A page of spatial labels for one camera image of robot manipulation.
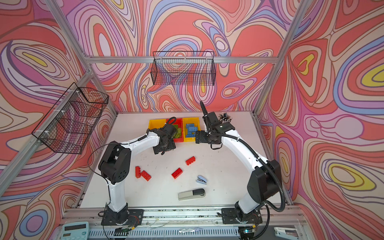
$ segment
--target red lego brick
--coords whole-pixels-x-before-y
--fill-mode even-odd
[[[183,173],[183,170],[181,170],[180,168],[178,168],[174,173],[172,173],[172,177],[174,179],[176,179],[178,176],[180,176],[180,174]]]
[[[136,166],[135,171],[136,171],[136,178],[140,178],[141,177],[140,167]]]
[[[147,180],[147,181],[149,181],[151,179],[151,176],[144,170],[141,172],[141,176],[143,178],[145,178],[145,180]]]
[[[196,158],[193,156],[193,157],[191,157],[190,159],[186,160],[185,163],[186,163],[187,165],[189,165],[189,164],[193,163],[194,161],[196,161]]]

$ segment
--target bundle of pens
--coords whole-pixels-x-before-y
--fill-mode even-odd
[[[228,113],[220,113],[218,115],[218,119],[221,122],[231,122],[232,121],[232,117]]]

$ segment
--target yellow bin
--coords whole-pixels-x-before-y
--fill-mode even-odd
[[[164,127],[166,122],[167,121],[165,119],[152,119],[152,120],[149,120],[148,128],[149,129],[161,128],[161,127]]]
[[[184,142],[194,142],[195,141],[195,137],[186,137],[187,135],[187,128],[185,127],[186,124],[190,124],[190,123],[194,123],[195,124],[195,127],[197,127],[197,130],[200,131],[200,120],[199,118],[183,118],[183,130],[184,130],[184,134],[183,134],[183,138],[184,138]]]

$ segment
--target robotic arm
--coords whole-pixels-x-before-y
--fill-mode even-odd
[[[206,131],[196,131],[196,143],[221,144],[227,146],[246,166],[250,172],[247,185],[248,193],[235,204],[237,219],[242,221],[253,211],[258,211],[265,203],[273,209],[282,211],[285,207],[285,197],[281,187],[280,165],[276,160],[267,158],[254,151],[229,123],[221,123],[214,112],[208,113],[203,102],[200,102],[203,110],[203,119]],[[124,182],[128,175],[131,158],[140,152],[153,147],[154,153],[175,149],[173,137],[176,129],[170,120],[160,129],[147,130],[147,133],[127,142],[110,144],[100,163],[101,175],[108,182],[110,203],[104,212],[105,225],[123,225],[128,219],[127,202],[125,200]],[[280,191],[281,206],[276,208],[266,199]]]

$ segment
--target white arm segment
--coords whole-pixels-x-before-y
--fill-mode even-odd
[[[160,137],[154,132],[149,132],[146,138],[141,141],[134,142],[137,139],[138,138],[135,138],[131,141],[121,143],[123,147],[129,148],[131,150],[131,159],[133,159],[142,151],[150,147],[157,146],[160,141]],[[124,180],[117,182],[116,184],[111,184],[108,179],[107,181],[109,186],[109,194],[111,195],[111,202],[108,204],[108,207],[115,212],[119,212],[127,204],[127,201],[125,200]]]
[[[242,139],[236,130],[229,130],[225,134]],[[252,173],[252,171],[254,171],[255,167],[262,166],[262,164],[258,160],[256,160],[256,157],[251,153],[251,151],[244,144],[237,141],[236,139],[222,137],[221,142],[243,162],[250,174]],[[268,159],[266,157],[261,156],[258,152],[256,153],[266,163]],[[252,199],[248,192],[242,199],[239,200],[239,207],[245,214],[251,212],[257,206],[259,206],[259,204]]]

